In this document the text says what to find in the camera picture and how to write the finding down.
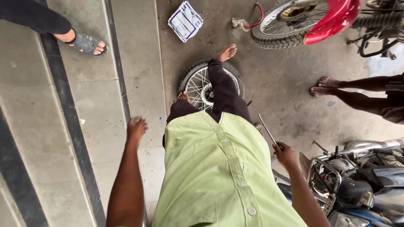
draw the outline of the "red fender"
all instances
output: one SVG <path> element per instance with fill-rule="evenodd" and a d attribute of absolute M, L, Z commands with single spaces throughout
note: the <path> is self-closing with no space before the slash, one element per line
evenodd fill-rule
<path fill-rule="evenodd" d="M 327 0 L 326 15 L 305 35 L 303 43 L 323 41 L 351 26 L 362 8 L 362 0 Z"/>

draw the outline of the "motorcycle engine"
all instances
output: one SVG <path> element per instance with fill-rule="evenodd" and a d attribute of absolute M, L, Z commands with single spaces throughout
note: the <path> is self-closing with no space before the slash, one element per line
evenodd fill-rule
<path fill-rule="evenodd" d="M 341 174 L 341 176 L 343 177 L 348 177 L 355 170 L 354 166 L 345 159 L 333 159 L 327 161 L 327 164 L 333 167 L 335 170 L 337 170 L 339 174 Z M 322 172 L 320 176 L 323 178 L 323 180 L 325 181 L 325 183 L 328 185 L 329 188 L 331 189 L 334 188 L 335 183 L 337 182 L 337 177 L 334 173 L 332 173 L 327 168 L 324 168 L 324 172 Z M 313 183 L 314 188 L 318 192 L 322 194 L 328 193 L 326 186 L 324 185 L 322 180 L 318 178 L 317 175 L 314 175 Z"/>

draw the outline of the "bare foot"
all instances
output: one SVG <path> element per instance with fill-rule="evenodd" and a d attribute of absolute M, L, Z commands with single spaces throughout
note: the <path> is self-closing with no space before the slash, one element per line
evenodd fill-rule
<path fill-rule="evenodd" d="M 229 60 L 231 57 L 233 57 L 237 52 L 237 48 L 235 44 L 231 44 L 229 46 L 225 46 L 219 54 L 217 54 L 217 59 L 221 62 L 224 62 L 226 60 Z"/>
<path fill-rule="evenodd" d="M 60 41 L 66 42 L 66 43 L 73 42 L 76 39 L 76 33 L 73 29 L 71 29 L 66 34 L 53 34 L 53 36 L 56 37 L 57 39 L 59 39 Z M 94 51 L 94 55 L 101 54 L 101 52 L 104 51 L 104 47 L 105 47 L 105 43 L 103 41 L 100 41 Z"/>
<path fill-rule="evenodd" d="M 177 97 L 177 99 L 184 99 L 184 100 L 186 100 L 187 102 L 189 102 L 189 103 L 191 103 L 191 101 L 189 100 L 189 97 L 188 97 L 188 92 L 186 92 L 186 91 L 184 91 L 184 93 L 179 93 L 179 95 L 178 95 L 178 97 Z"/>
<path fill-rule="evenodd" d="M 318 97 L 322 95 L 331 95 L 332 91 L 336 88 L 321 88 L 321 87 L 312 87 L 310 89 L 310 94 L 313 97 Z"/>
<path fill-rule="evenodd" d="M 339 83 L 339 80 L 336 80 L 332 77 L 323 77 L 318 81 L 317 86 L 325 88 L 338 88 Z"/>

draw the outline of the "wheel rim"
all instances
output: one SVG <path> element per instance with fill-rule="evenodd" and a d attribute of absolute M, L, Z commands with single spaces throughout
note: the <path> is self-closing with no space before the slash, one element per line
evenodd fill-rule
<path fill-rule="evenodd" d="M 284 36 L 312 27 L 320 21 L 328 10 L 322 4 L 299 9 L 291 9 L 293 1 L 281 3 L 270 12 L 259 25 L 259 32 L 267 36 Z"/>
<path fill-rule="evenodd" d="M 240 95 L 240 86 L 238 85 L 236 76 L 229 70 L 223 68 L 236 85 L 237 92 Z M 213 88 L 208 78 L 208 67 L 205 66 L 194 72 L 185 85 L 185 91 L 188 93 L 191 104 L 205 111 L 212 111 L 213 108 Z"/>

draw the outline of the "license plate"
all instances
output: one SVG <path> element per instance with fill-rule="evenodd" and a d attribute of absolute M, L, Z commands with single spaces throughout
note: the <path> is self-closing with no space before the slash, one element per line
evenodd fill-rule
<path fill-rule="evenodd" d="M 335 196 L 333 195 L 328 195 L 326 205 L 324 206 L 323 213 L 328 217 L 328 214 L 332 210 L 332 207 L 334 206 L 335 203 Z"/>

